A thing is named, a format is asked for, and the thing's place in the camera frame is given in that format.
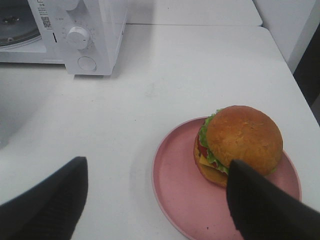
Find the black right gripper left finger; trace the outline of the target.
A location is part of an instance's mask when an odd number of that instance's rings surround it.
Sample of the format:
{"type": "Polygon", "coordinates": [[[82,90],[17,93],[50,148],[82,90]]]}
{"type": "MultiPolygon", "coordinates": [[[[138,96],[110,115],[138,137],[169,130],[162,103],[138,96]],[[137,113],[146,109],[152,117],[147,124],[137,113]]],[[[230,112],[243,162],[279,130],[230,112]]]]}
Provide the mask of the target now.
{"type": "Polygon", "coordinates": [[[2,240],[69,240],[88,195],[88,163],[78,156],[0,206],[2,240]]]}

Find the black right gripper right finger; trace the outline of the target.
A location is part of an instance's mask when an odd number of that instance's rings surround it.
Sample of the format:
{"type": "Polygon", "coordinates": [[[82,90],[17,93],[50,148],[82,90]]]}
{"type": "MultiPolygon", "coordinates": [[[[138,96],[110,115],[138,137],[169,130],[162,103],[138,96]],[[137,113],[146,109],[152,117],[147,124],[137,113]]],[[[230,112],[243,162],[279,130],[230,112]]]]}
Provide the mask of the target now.
{"type": "Polygon", "coordinates": [[[226,200],[245,240],[318,240],[320,213],[293,198],[241,160],[232,160],[226,200]]]}

